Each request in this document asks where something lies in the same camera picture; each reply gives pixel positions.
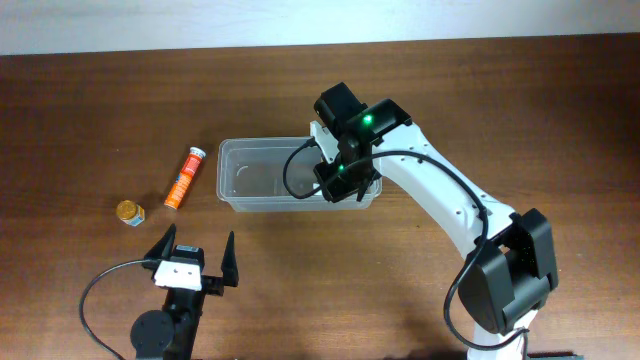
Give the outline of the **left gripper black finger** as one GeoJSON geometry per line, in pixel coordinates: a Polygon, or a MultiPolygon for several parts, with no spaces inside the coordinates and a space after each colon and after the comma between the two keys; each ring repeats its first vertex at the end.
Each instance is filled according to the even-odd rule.
{"type": "Polygon", "coordinates": [[[226,287],[237,287],[239,285],[239,270],[235,254],[235,235],[231,231],[225,246],[224,255],[221,262],[223,283],[226,287]]]}
{"type": "Polygon", "coordinates": [[[176,225],[171,224],[160,240],[144,255],[144,262],[142,263],[144,269],[155,271],[161,261],[169,260],[175,241],[176,230],[176,225]]]}

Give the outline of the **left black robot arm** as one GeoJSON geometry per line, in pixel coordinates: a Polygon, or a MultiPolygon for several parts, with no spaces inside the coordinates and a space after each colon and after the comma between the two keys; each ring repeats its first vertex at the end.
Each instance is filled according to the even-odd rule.
{"type": "Polygon", "coordinates": [[[175,237],[176,226],[170,225],[143,257],[143,267],[152,272],[154,285],[164,289],[166,297],[161,309],[141,314],[131,327],[137,359],[189,359],[205,298],[223,296],[227,287],[239,284],[233,233],[226,242],[220,276],[203,273],[203,249],[176,245],[175,237]]]}

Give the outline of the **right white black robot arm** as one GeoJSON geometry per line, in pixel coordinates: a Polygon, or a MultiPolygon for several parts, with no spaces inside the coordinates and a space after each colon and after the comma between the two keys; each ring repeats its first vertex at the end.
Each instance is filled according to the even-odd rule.
{"type": "Polygon", "coordinates": [[[470,359],[524,359],[528,328],[559,283],[552,229],[537,209],[523,214],[464,176],[390,99],[360,102],[344,83],[314,104],[311,135],[323,153],[314,168],[323,197],[363,198],[386,177],[443,229],[464,260],[445,296],[443,317],[460,299],[474,321],[462,342],[470,359]]]}

